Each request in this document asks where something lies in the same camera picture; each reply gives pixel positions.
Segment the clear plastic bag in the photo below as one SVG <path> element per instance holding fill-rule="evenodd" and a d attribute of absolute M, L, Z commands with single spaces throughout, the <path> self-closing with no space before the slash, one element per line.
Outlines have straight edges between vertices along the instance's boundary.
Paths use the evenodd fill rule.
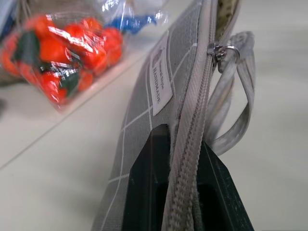
<path fill-rule="evenodd" d="M 108 19 L 111 11 L 93 8 L 79 5 L 70 11 L 30 17 L 22 29 L 3 41 L 1 68 L 22 76 L 54 105 L 67 104 L 122 59 L 129 34 L 156 22 L 151 15 L 132 12 L 122 12 L 122 17 L 112 13 L 113 18 Z"/>

